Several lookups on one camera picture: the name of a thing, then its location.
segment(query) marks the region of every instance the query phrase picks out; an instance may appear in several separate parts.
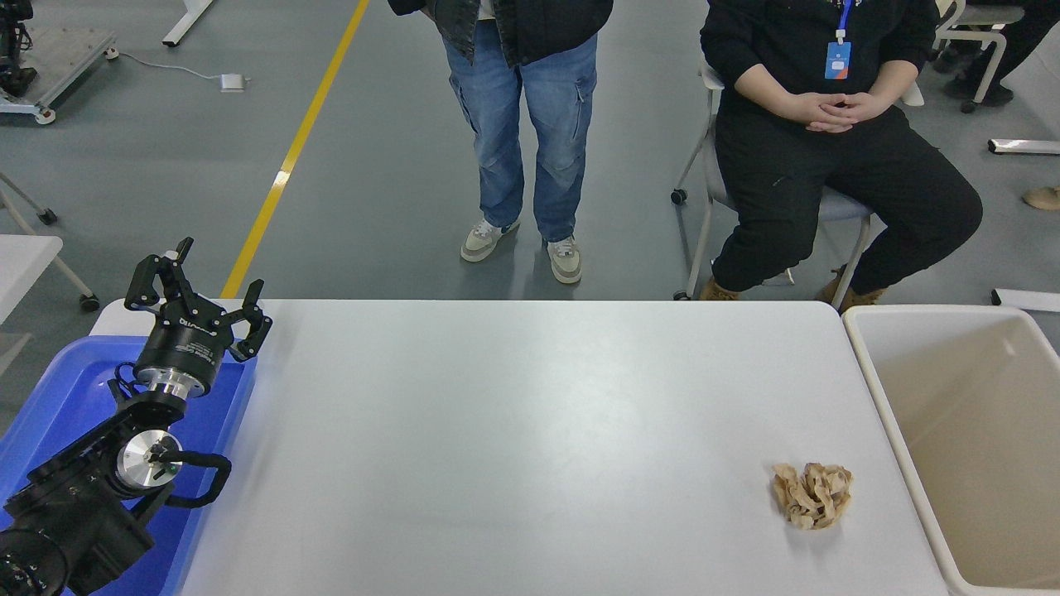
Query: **white table leg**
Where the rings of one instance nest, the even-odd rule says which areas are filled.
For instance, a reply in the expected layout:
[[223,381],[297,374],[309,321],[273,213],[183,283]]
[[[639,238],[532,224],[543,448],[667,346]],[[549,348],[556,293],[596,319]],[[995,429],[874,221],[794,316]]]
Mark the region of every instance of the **white table leg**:
[[202,15],[204,12],[213,3],[213,0],[184,0],[184,6],[188,8],[188,13],[179,21],[177,21],[176,27],[162,39],[162,43],[171,48],[175,48],[180,43],[180,38],[188,33],[188,30],[195,24],[195,21]]

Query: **person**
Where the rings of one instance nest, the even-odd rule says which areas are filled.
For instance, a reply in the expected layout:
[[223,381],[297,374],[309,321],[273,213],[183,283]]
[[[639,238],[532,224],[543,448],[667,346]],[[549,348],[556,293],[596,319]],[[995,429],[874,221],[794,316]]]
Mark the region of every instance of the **person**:
[[[1057,0],[968,0],[969,4],[1004,4],[1021,6],[1023,18],[1005,25],[1001,32],[1005,36],[1005,53],[1001,55],[983,105],[995,107],[1012,101],[1012,90],[1001,84],[1002,80],[1015,70],[1030,56],[1035,48],[1045,39],[1049,30],[1060,21],[1060,1]],[[964,66],[960,72],[942,87],[942,92],[957,100],[971,100],[983,82],[987,65],[993,50],[979,52],[979,42],[969,40],[951,41],[933,63],[936,71],[947,73]]]
[[562,283],[582,277],[575,213],[597,83],[597,34],[613,0],[389,0],[399,15],[423,11],[442,36],[449,83],[475,133],[482,218],[460,249],[489,257],[523,209],[519,98],[537,132],[533,214]]
[[[886,224],[841,312],[953,252],[978,194],[894,103],[932,50],[934,0],[710,0],[701,42],[726,83],[716,148],[738,224],[701,299],[741,292],[810,256],[824,186]],[[817,299],[832,301],[840,275]]]

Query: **jeans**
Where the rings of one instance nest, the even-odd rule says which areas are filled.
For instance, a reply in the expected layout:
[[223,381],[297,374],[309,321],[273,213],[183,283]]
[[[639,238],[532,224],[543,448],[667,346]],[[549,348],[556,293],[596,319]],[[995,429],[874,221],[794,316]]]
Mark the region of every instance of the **jeans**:
[[537,130],[533,195],[537,230],[548,242],[573,233],[585,177],[596,50],[594,36],[573,50],[509,68],[493,20],[478,21],[474,64],[445,42],[453,71],[449,83],[475,132],[479,207],[490,224],[511,225],[523,210],[519,97],[525,89],[530,120]]

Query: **lanyard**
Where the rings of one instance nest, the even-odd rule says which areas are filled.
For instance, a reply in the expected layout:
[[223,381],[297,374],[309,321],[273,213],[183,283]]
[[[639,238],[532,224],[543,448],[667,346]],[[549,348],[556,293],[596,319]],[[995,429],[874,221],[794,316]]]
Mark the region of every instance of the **lanyard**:
[[847,36],[847,17],[850,16],[850,7],[854,0],[843,0],[843,16],[840,17],[840,28],[835,30],[835,40],[843,45],[843,38]]

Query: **black jacket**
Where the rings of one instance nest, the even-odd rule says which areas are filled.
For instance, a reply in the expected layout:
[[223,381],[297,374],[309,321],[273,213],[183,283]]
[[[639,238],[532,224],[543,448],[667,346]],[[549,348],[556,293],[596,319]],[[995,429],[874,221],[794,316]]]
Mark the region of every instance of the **black jacket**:
[[[475,59],[479,0],[388,0],[399,15],[429,4],[438,31],[469,60]],[[497,29],[510,66],[572,50],[593,37],[611,16],[613,0],[493,0]]]
[[703,52],[728,89],[761,64],[791,93],[858,93],[872,87],[885,62],[923,67],[939,19],[935,0],[858,0],[846,27],[853,43],[850,75],[826,80],[828,43],[835,41],[842,5],[842,0],[710,0]]

